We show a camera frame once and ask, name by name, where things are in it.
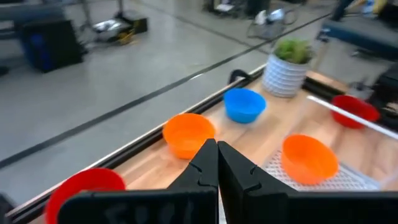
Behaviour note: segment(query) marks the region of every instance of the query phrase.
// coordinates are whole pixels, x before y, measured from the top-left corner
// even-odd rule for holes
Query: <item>wooden tabletop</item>
[[[320,74],[308,72],[309,77],[346,91],[346,86]],[[216,128],[216,140],[223,140],[261,165],[281,143],[295,121],[303,100],[309,93],[299,91],[295,98],[278,98],[261,86],[261,79],[245,88],[260,93],[267,101],[267,109],[252,124],[239,124],[225,115],[224,103],[218,103],[203,113]],[[189,160],[177,159],[162,139],[115,168],[128,189],[163,189],[188,166]],[[42,216],[32,223],[44,223]]]

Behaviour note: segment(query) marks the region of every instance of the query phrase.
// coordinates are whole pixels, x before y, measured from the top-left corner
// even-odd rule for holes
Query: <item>white textured planter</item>
[[[262,77],[263,87],[279,97],[293,97],[303,85],[309,63],[297,65],[279,59],[272,54]]]

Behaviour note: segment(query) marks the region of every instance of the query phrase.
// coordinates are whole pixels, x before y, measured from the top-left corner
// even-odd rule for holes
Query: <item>bowl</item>
[[[333,105],[370,122],[377,121],[380,117],[380,114],[375,107],[353,96],[338,95],[333,98],[332,103]],[[364,128],[364,124],[356,122],[351,118],[337,113],[336,111],[332,111],[331,115],[336,122],[347,128]]]
[[[125,190],[123,179],[115,171],[104,168],[94,168],[81,171],[55,190],[45,206],[46,224],[57,224],[58,212],[61,206],[72,196],[83,190]]]
[[[332,150],[315,138],[294,134],[282,145],[282,167],[301,184],[319,184],[338,172],[338,160]]]
[[[233,88],[224,94],[227,116],[238,123],[251,123],[265,110],[264,97],[245,88]]]
[[[209,120],[193,113],[176,115],[163,128],[169,149],[180,159],[192,159],[207,139],[214,138],[215,133]]]

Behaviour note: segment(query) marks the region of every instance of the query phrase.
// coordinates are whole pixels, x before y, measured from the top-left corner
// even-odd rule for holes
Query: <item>blue bowl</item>
[[[233,88],[224,94],[226,114],[238,123],[250,123],[266,108],[264,97],[245,88]]]

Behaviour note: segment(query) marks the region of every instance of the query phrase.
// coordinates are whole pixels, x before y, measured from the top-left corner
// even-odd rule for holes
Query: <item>green succulent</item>
[[[274,53],[280,59],[295,64],[306,64],[312,58],[311,46],[306,40],[281,40],[278,42]]]

